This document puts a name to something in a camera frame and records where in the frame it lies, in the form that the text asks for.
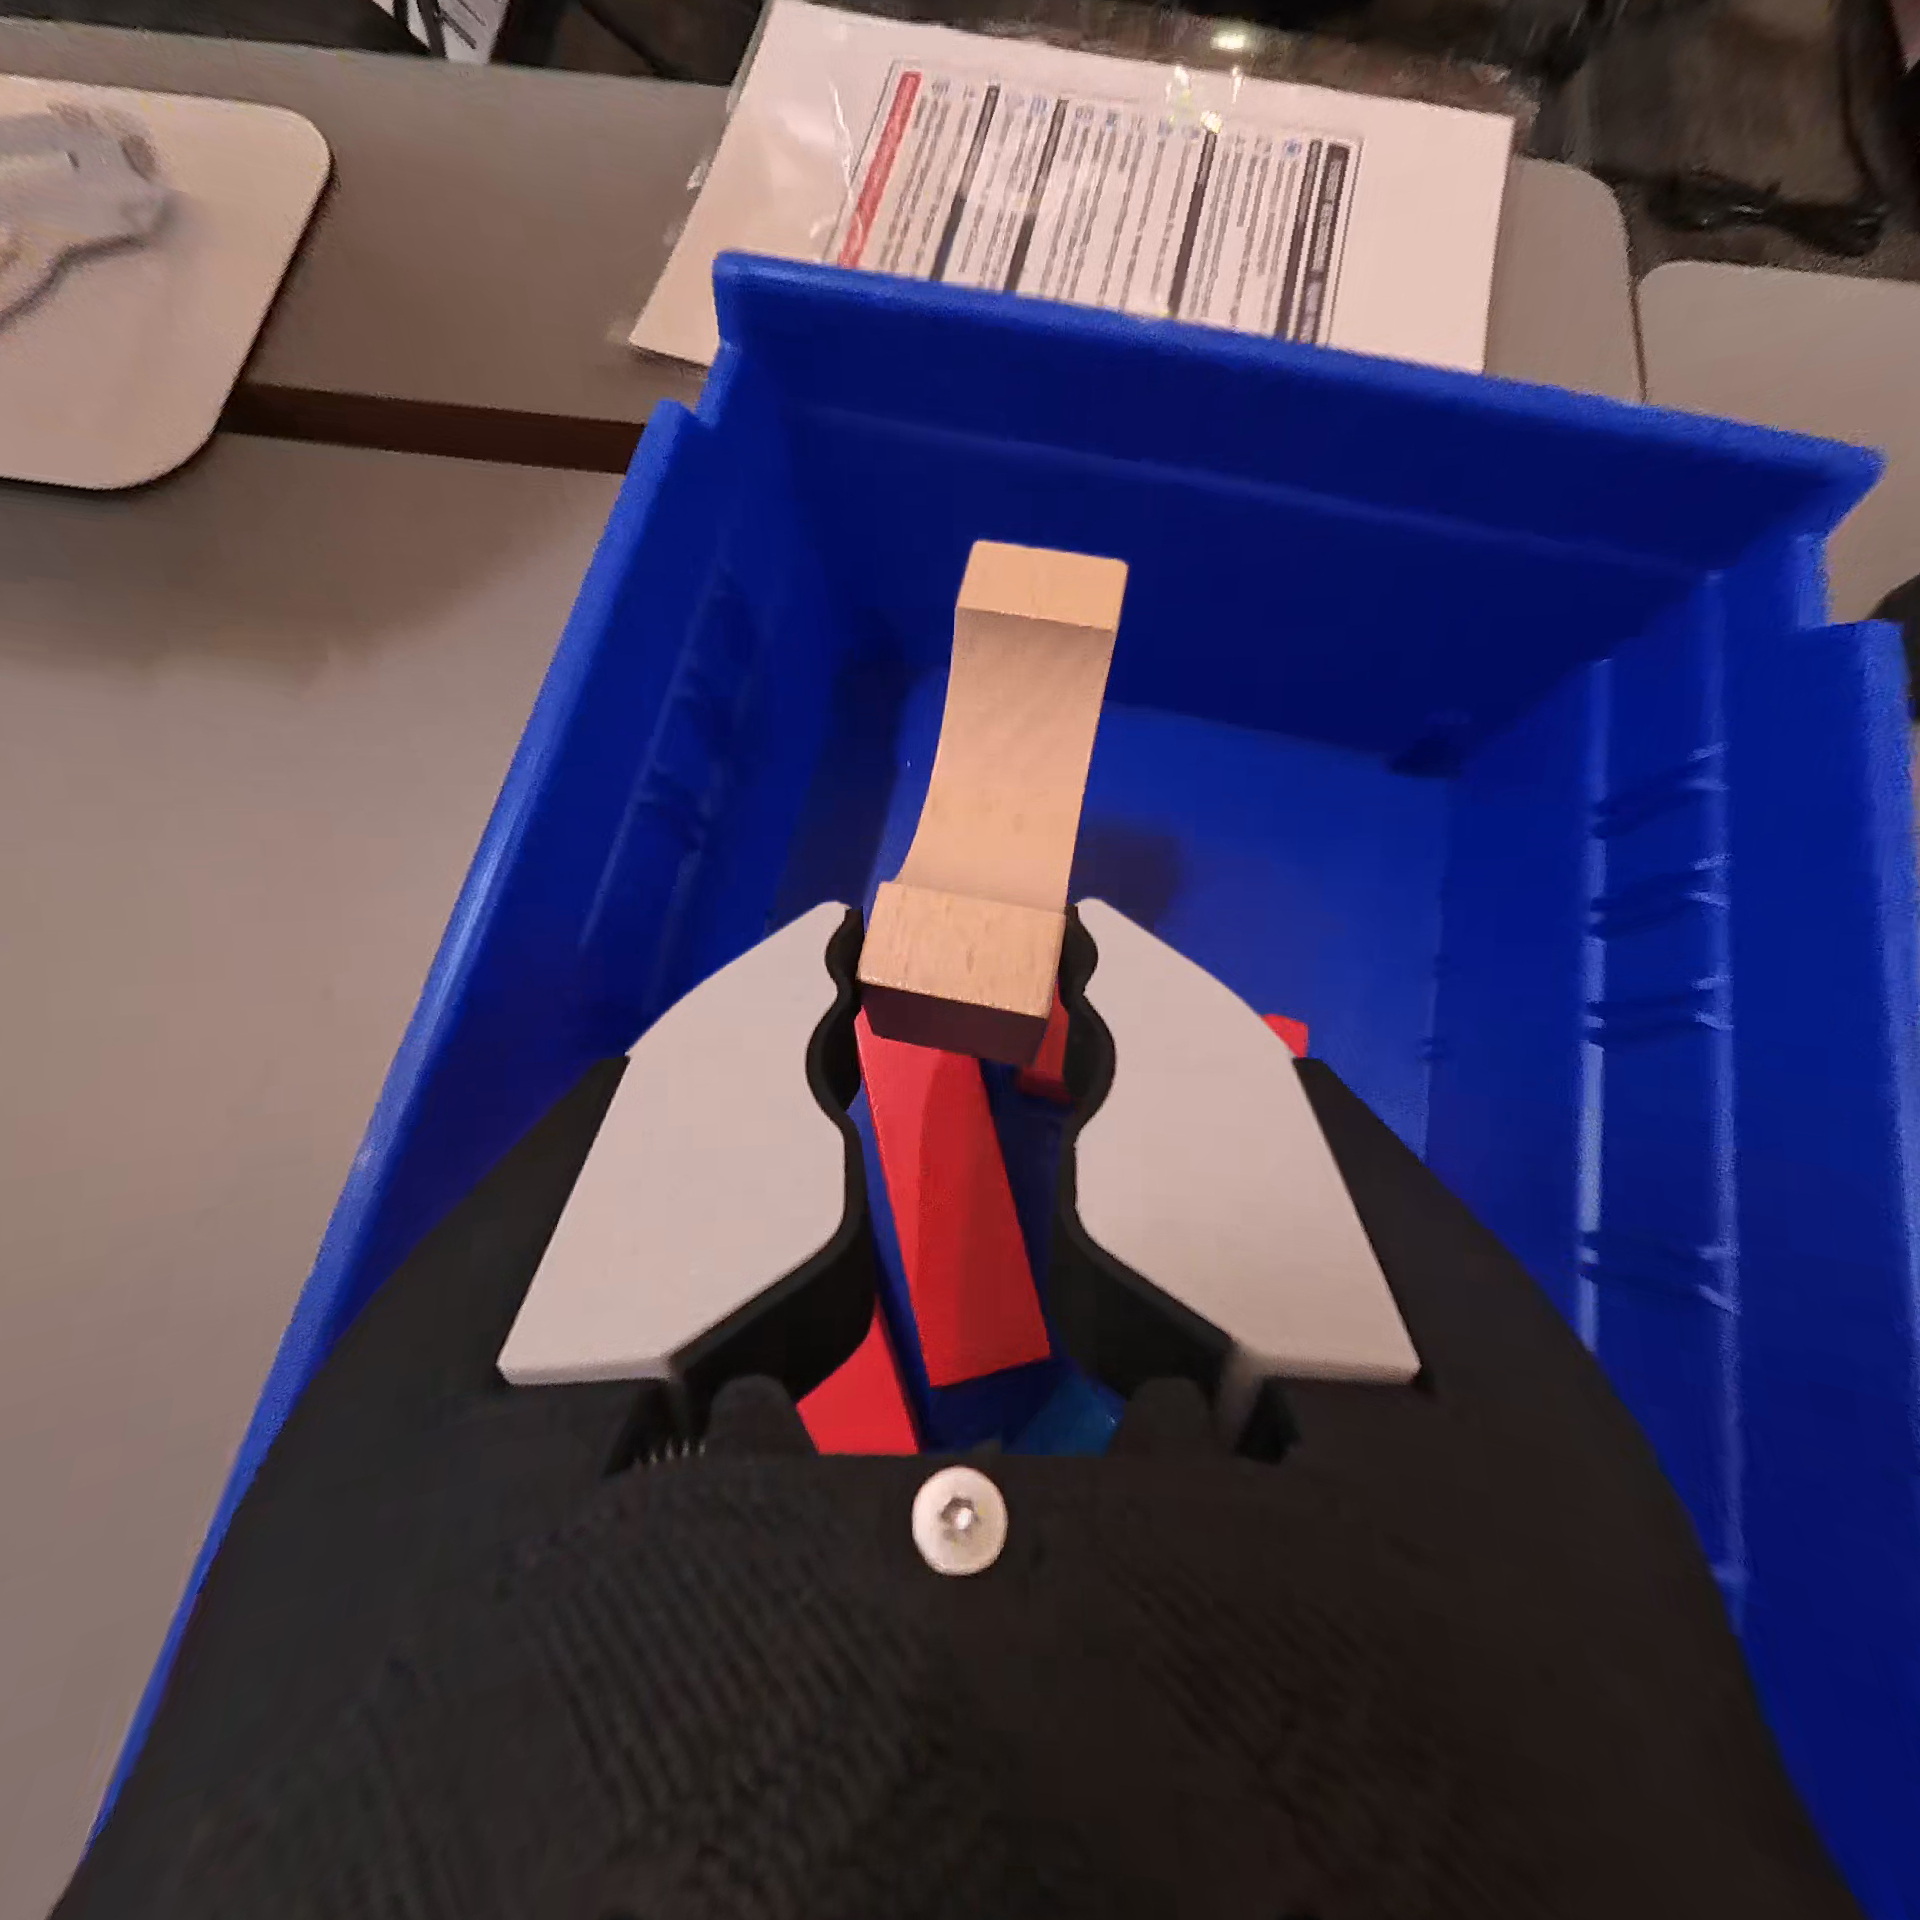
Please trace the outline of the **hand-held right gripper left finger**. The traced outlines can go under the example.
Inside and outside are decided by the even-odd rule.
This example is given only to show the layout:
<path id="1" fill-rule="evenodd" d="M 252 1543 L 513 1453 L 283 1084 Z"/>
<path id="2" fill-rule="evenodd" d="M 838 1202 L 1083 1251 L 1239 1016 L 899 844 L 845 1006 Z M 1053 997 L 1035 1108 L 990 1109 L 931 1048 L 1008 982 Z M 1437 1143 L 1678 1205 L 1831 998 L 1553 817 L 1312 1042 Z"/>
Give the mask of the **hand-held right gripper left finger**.
<path id="1" fill-rule="evenodd" d="M 636 1037 L 497 1356 L 509 1384 L 706 1389 L 774 1330 L 778 1283 L 848 1215 L 848 1097 L 817 1091 L 806 1054 L 854 934 L 818 904 Z"/>

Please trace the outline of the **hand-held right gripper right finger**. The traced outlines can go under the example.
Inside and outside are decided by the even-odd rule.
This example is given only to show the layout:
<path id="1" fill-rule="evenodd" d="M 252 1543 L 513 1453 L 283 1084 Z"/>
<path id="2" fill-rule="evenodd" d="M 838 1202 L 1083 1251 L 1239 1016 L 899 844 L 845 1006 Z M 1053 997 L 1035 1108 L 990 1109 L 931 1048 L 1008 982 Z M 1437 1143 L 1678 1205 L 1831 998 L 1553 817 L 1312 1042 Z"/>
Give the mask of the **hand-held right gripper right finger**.
<path id="1" fill-rule="evenodd" d="M 1298 1055 L 1200 963 L 1104 901 L 1085 1007 L 1113 1048 L 1073 1145 L 1089 1369 L 1412 1384 L 1421 1359 L 1309 1108 Z"/>

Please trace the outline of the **wooden arch block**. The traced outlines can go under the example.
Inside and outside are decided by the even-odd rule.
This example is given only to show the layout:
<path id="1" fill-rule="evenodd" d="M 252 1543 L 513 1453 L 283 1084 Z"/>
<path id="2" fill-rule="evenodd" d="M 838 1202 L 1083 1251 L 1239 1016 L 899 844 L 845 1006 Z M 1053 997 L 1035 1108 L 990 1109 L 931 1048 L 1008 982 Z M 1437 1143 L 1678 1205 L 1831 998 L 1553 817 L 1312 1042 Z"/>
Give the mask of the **wooden arch block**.
<path id="1" fill-rule="evenodd" d="M 1129 568 L 974 541 L 931 785 L 857 957 L 878 1037 L 1032 1064 Z"/>

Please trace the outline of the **blue plastic bin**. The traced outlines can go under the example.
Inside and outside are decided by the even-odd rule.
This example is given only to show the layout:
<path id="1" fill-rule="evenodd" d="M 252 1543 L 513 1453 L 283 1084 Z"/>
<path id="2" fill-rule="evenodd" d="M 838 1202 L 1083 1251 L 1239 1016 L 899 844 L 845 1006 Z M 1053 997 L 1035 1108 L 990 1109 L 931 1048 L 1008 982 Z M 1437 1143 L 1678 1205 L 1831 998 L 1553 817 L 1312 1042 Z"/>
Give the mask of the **blue plastic bin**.
<path id="1" fill-rule="evenodd" d="M 747 255 L 715 305 L 54 1918 L 1913 1918 L 1907 669 L 1825 580 L 1874 456 Z M 1129 568 L 1065 1108 L 986 1081 L 1050 1359 L 934 1389 L 893 1308 L 922 1452 L 823 1456 L 974 541 Z M 1298 1055 L 1412 1384 L 1085 1368 L 1089 897 Z M 818 904 L 839 1238 L 706 1389 L 509 1384 L 624 1055 Z M 1062 1372 L 1107 1453 L 1008 1453 Z"/>

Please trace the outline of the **long red wooden block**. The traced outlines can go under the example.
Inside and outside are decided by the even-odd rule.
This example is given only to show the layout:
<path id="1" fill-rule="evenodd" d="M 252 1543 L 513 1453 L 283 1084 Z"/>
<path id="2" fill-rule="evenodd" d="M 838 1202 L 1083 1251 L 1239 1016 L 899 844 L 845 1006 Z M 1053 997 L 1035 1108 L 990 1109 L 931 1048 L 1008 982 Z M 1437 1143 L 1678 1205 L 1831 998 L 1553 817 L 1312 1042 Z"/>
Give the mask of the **long red wooden block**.
<path id="1" fill-rule="evenodd" d="M 980 1064 L 881 1037 L 868 1015 L 854 1045 L 928 1383 L 1050 1359 Z"/>

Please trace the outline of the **light blue wooden block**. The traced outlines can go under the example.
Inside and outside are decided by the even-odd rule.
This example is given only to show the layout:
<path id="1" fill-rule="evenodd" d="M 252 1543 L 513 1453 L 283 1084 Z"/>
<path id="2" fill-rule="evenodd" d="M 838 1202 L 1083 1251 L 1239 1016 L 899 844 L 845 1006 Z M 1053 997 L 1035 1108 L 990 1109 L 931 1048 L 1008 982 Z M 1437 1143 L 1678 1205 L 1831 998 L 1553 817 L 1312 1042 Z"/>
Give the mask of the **light blue wooden block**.
<path id="1" fill-rule="evenodd" d="M 1123 1404 L 1113 1390 L 1085 1375 L 1062 1372 L 1004 1452 L 1019 1456 L 1101 1456 L 1122 1413 Z"/>

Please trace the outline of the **striped instruction sheet in sleeve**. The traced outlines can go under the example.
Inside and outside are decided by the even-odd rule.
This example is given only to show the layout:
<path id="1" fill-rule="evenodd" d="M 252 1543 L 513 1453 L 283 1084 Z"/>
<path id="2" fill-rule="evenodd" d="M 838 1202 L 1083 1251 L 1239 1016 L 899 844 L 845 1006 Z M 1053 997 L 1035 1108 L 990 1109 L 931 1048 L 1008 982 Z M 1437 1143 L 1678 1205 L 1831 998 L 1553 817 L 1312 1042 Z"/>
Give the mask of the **striped instruction sheet in sleeve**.
<path id="1" fill-rule="evenodd" d="M 1508 115 L 772 4 L 627 343 L 727 251 L 1482 372 Z"/>

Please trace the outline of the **pale rounded mat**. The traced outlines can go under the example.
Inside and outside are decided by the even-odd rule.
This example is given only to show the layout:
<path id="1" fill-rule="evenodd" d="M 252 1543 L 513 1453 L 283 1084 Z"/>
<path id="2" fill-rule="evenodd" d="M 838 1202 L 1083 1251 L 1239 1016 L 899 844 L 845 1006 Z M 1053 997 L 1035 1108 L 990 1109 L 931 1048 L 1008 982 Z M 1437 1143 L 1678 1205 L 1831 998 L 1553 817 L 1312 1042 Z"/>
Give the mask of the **pale rounded mat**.
<path id="1" fill-rule="evenodd" d="M 291 107 L 2 76 L 2 480 L 126 494 L 213 438 L 331 177 Z"/>

